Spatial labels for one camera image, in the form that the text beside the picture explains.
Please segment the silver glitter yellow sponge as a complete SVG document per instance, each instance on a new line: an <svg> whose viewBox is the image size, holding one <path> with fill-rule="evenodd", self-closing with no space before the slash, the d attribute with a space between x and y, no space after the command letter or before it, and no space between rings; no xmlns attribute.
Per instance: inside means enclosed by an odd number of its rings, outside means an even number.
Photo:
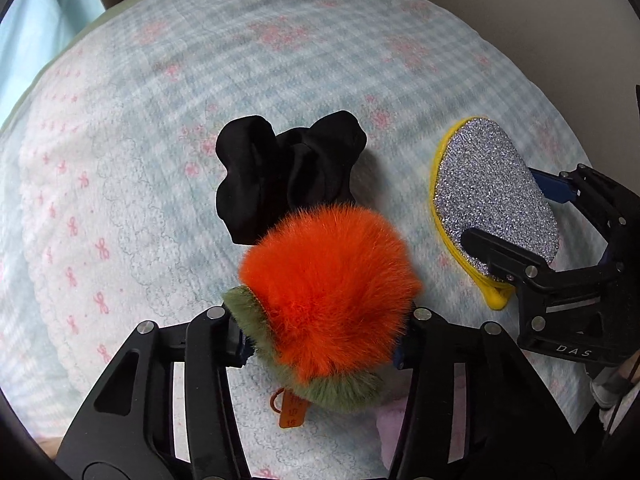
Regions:
<svg viewBox="0 0 640 480"><path fill-rule="evenodd" d="M487 117L464 118L440 140L428 203L436 232L491 310L503 309L514 287L463 249L465 230L495 235L545 263L559 250L558 222L544 194L509 136Z"/></svg>

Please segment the orange green fur pompom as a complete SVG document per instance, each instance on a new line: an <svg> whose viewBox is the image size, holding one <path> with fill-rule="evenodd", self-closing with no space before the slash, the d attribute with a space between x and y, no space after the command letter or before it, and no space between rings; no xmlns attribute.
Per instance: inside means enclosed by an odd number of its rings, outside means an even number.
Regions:
<svg viewBox="0 0 640 480"><path fill-rule="evenodd" d="M395 228L352 205L295 211L244 255L224 304L294 396L337 413L381 403L421 282Z"/></svg>

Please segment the black scrunchie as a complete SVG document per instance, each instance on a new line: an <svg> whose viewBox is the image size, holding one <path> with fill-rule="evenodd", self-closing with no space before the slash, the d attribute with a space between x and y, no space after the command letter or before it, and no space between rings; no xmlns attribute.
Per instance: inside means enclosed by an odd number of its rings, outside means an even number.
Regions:
<svg viewBox="0 0 640 480"><path fill-rule="evenodd" d="M216 141L226 170L216 211L232 242L255 245L299 209L352 204L350 176L366 144L366 133L347 110L279 134L262 116L229 122Z"/></svg>

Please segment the pink and blue bedspread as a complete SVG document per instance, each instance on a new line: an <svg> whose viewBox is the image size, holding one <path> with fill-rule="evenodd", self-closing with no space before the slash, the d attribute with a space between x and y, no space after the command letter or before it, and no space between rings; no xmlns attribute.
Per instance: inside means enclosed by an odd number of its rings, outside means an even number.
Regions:
<svg viewBox="0 0 640 480"><path fill-rule="evenodd" d="M254 245L216 211L216 141L347 110L367 135L352 205L405 242L421 291L412 370L337 413L253 355L224 365L224 293ZM83 32L1 130L2 460L41 479L579 479L582 366L518 345L518 290L491 310L436 232L431 170L464 118L498 122L528 169L585 158L548 98L425 0L127 0ZM552 209L555 271L603 242ZM390 469L375 409L408 398Z"/></svg>

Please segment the light blue curtain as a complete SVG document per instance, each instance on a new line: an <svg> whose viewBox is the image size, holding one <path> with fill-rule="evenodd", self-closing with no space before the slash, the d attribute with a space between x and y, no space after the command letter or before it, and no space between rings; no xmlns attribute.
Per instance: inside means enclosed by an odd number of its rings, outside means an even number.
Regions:
<svg viewBox="0 0 640 480"><path fill-rule="evenodd" d="M101 0L13 0L1 20L1 118L40 70L104 12Z"/></svg>

